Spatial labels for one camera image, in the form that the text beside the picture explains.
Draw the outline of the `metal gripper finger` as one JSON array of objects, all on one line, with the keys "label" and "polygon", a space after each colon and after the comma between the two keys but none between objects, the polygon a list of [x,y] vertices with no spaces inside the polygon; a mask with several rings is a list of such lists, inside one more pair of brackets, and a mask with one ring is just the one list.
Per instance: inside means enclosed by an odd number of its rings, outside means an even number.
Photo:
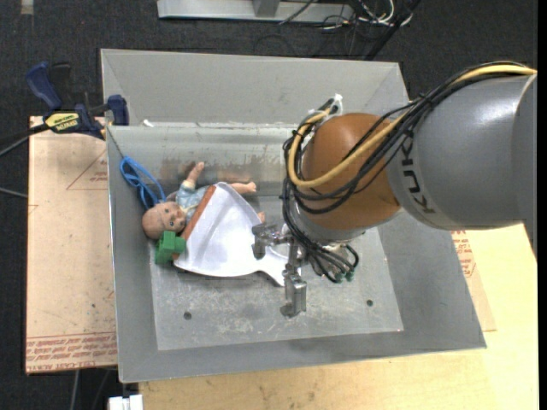
[{"label": "metal gripper finger", "polygon": [[285,305],[280,312],[286,318],[294,318],[307,311],[307,282],[303,280],[299,269],[287,267],[283,271],[285,281]]},{"label": "metal gripper finger", "polygon": [[291,235],[278,230],[275,225],[265,223],[254,225],[251,232],[254,236],[252,251],[256,259],[265,257],[266,247],[291,243]]}]

